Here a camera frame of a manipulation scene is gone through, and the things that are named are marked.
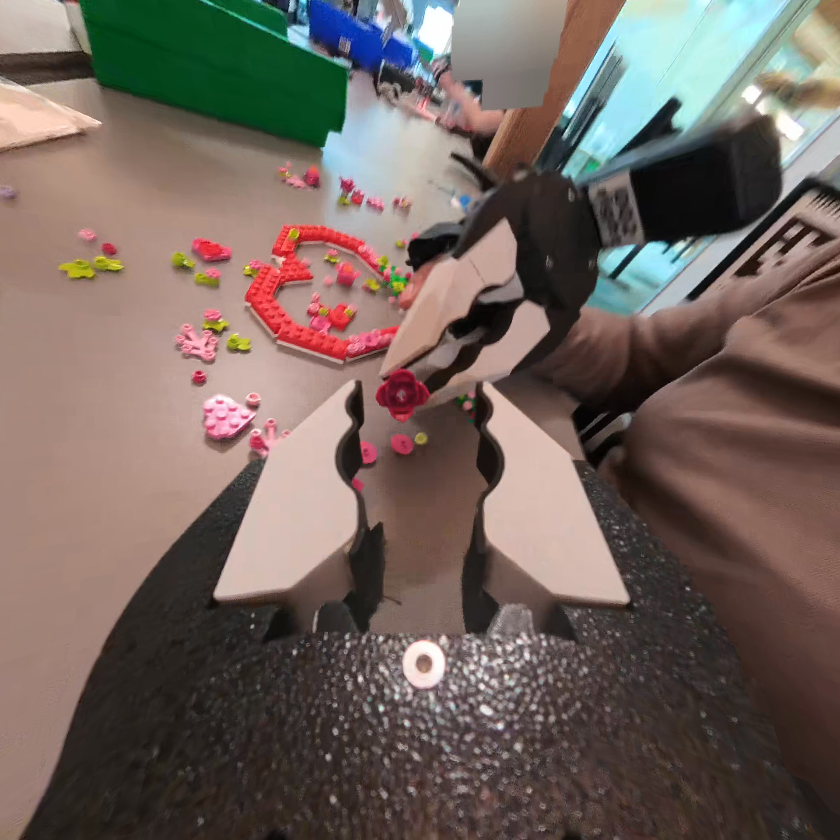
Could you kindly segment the green plastic bin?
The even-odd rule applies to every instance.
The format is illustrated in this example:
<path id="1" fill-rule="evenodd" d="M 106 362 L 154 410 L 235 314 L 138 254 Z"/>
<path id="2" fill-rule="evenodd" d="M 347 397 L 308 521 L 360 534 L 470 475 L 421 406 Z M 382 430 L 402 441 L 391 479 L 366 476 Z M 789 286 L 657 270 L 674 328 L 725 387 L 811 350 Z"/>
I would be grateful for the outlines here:
<path id="1" fill-rule="evenodd" d="M 105 88 L 322 148 L 343 130 L 349 71 L 290 41 L 252 1 L 81 1 Z"/>

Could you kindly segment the person's right forearm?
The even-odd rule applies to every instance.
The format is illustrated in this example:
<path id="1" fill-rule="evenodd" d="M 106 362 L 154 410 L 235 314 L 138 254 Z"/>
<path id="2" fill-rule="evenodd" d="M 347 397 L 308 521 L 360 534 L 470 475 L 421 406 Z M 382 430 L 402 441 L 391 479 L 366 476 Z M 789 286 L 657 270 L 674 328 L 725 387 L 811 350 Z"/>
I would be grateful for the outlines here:
<path id="1" fill-rule="evenodd" d="M 719 352 L 752 307 L 729 290 L 650 316 L 585 308 L 560 346 L 531 371 L 592 410 L 632 412 Z"/>

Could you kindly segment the person's right hand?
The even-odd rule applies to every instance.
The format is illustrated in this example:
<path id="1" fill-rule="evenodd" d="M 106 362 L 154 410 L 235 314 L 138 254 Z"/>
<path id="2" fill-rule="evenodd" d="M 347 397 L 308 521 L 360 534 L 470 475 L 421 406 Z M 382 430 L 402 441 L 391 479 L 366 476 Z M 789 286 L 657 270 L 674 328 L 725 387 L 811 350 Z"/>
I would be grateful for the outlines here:
<path id="1" fill-rule="evenodd" d="M 436 260 L 430 260 L 413 270 L 412 277 L 407 279 L 405 287 L 397 299 L 397 306 L 401 312 L 407 312 L 414 304 L 435 265 Z"/>

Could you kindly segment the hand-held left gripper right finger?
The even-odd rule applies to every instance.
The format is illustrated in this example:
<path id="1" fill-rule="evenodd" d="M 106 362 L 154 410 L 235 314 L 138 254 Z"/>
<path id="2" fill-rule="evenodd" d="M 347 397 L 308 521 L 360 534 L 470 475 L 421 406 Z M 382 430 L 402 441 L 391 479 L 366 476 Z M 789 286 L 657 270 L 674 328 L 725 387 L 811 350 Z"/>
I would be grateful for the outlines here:
<path id="1" fill-rule="evenodd" d="M 626 610 L 631 596 L 572 456 L 494 385 L 479 384 L 476 466 L 486 482 L 463 565 L 469 634 L 526 610 L 538 632 L 566 634 L 564 608 Z"/>

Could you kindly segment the clear plastic bag with sheet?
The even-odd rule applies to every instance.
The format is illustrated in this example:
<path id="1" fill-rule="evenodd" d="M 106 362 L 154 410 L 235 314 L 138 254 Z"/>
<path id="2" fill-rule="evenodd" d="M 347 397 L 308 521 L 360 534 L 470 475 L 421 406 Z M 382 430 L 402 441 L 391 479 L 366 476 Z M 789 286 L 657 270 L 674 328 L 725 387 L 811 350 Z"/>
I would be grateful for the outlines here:
<path id="1" fill-rule="evenodd" d="M 6 78 L 1 79 L 1 152 L 98 130 L 102 123 Z"/>

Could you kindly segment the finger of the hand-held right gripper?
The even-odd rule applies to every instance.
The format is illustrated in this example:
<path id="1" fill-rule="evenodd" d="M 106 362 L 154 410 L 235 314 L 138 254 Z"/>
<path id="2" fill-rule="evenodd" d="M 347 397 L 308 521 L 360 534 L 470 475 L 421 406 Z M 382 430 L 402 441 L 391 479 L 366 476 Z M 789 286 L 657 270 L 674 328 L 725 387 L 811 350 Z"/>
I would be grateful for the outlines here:
<path id="1" fill-rule="evenodd" d="M 516 237 L 503 219 L 462 256 L 438 261 L 407 310 L 381 375 L 441 371 L 485 337 L 499 311 L 519 303 L 517 252 Z"/>
<path id="2" fill-rule="evenodd" d="M 484 382 L 507 378 L 549 331 L 545 310 L 537 305 L 519 305 L 497 341 L 467 344 L 448 367 L 429 375 L 427 403 L 446 403 Z"/>

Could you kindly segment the scattered small lego pieces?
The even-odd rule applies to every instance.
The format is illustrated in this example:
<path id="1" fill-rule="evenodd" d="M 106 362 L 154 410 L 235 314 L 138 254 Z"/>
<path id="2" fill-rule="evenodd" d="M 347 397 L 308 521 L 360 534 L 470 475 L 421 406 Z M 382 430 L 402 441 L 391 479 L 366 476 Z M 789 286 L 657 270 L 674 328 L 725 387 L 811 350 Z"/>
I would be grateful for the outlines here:
<path id="1" fill-rule="evenodd" d="M 421 189 L 361 164 L 319 164 L 321 186 L 280 184 L 267 164 L 186 177 L 162 187 L 132 165 L 47 164 L 19 177 L 2 206 L 2 478 L 59 486 L 217 485 L 248 458 L 246 442 L 208 439 L 203 401 L 261 394 L 260 420 L 298 424 L 336 386 L 365 380 L 364 437 L 399 432 L 375 406 L 377 360 L 344 367 L 285 350 L 246 310 L 242 265 L 268 259 L 284 224 L 334 226 L 379 253 L 419 228 Z M 72 175 L 82 175 L 73 182 Z M 230 247 L 204 263 L 195 238 Z M 184 323 L 212 330 L 213 363 L 182 356 Z"/>

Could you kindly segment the pink heart lego plate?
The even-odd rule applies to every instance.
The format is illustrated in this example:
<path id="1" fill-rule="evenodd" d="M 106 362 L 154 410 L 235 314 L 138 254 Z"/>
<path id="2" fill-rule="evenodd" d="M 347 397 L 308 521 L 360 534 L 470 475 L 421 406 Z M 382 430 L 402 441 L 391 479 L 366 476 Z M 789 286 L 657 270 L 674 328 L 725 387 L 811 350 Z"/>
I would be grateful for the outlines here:
<path id="1" fill-rule="evenodd" d="M 203 429 L 206 438 L 225 441 L 236 438 L 254 421 L 256 411 L 233 397 L 217 394 L 203 402 Z"/>

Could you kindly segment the red heart lego frame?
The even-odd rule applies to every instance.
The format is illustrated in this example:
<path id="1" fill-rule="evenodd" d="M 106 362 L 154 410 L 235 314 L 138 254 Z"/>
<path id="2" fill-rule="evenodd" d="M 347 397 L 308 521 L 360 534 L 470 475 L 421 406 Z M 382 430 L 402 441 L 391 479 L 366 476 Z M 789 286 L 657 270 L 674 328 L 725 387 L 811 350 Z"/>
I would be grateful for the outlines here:
<path id="1" fill-rule="evenodd" d="M 324 317 L 326 327 L 312 327 L 295 320 L 280 305 L 278 296 L 283 288 L 313 279 L 309 266 L 298 256 L 301 245 L 329 246 L 340 255 L 359 259 L 373 269 L 376 279 L 385 278 L 380 256 L 363 239 L 323 225 L 285 225 L 272 248 L 273 263 L 259 269 L 245 294 L 246 307 L 256 320 L 280 347 L 338 365 L 386 351 L 399 330 L 398 325 L 345 337 L 350 320 L 343 308 L 335 306 L 329 310 Z"/>

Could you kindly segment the wooden pillar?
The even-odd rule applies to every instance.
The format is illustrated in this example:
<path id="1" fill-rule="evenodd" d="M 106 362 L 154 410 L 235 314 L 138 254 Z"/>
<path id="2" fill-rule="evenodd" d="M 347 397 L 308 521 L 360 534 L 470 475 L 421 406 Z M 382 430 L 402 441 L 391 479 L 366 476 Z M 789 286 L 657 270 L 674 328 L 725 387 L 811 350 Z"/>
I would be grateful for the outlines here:
<path id="1" fill-rule="evenodd" d="M 519 164 L 537 161 L 554 126 L 601 46 L 624 1 L 570 1 L 548 90 L 537 108 L 507 112 L 484 166 L 504 179 Z"/>

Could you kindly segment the magenta rose with lavender stud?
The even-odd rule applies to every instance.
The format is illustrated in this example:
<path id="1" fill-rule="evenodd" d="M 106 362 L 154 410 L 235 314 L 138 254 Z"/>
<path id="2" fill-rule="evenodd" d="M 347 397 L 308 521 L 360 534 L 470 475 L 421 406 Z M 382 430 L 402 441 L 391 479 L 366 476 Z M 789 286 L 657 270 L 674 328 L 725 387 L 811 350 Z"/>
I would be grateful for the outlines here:
<path id="1" fill-rule="evenodd" d="M 411 419 L 417 408 L 427 404 L 429 397 L 425 384 L 406 369 L 389 374 L 375 393 L 377 404 L 399 423 Z"/>

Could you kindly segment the blue plastic bin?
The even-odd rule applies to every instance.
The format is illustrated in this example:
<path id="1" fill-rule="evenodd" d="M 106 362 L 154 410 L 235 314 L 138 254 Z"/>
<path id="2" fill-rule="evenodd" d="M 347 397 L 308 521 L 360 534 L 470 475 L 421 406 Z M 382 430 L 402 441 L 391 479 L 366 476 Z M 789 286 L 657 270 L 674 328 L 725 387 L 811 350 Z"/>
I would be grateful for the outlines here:
<path id="1" fill-rule="evenodd" d="M 411 69 L 418 58 L 414 44 L 396 33 L 385 43 L 383 29 L 352 17 L 330 2 L 308 2 L 311 40 L 351 60 L 358 68 L 373 72 L 382 62 L 401 70 Z"/>

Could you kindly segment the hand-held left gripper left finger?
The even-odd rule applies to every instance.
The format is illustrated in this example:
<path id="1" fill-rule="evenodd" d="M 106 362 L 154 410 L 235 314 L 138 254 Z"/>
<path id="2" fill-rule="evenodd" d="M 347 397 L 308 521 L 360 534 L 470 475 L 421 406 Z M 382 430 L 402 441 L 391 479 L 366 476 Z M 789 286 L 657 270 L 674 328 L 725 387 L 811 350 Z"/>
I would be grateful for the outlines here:
<path id="1" fill-rule="evenodd" d="M 275 605 L 296 629 L 339 602 L 367 631 L 384 599 L 385 535 L 353 480 L 360 381 L 342 385 L 267 457 L 213 591 L 221 606 Z"/>

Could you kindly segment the pink branch lego piece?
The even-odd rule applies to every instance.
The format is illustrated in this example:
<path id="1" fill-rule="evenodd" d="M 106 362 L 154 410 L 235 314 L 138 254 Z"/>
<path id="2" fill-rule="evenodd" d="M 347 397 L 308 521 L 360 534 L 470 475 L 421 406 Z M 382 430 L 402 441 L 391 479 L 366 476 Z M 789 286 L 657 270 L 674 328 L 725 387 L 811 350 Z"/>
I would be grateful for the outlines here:
<path id="1" fill-rule="evenodd" d="M 174 339 L 182 356 L 213 363 L 217 356 L 218 339 L 212 330 L 198 331 L 192 324 L 184 323 Z"/>
<path id="2" fill-rule="evenodd" d="M 289 429 L 278 428 L 277 420 L 269 418 L 263 427 L 255 427 L 248 436 L 248 445 L 252 453 L 260 458 L 267 458 L 280 441 L 291 435 Z"/>

